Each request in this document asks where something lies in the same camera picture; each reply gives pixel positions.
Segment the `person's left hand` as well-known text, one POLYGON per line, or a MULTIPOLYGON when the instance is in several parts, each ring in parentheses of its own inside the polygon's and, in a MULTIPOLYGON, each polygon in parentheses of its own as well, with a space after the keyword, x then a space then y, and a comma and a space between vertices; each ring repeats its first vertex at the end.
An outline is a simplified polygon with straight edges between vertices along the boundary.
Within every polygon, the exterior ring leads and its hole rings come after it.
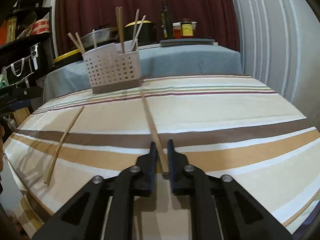
POLYGON ((0 126, 0 172, 3 171, 3 137, 4 137, 4 128, 0 126))

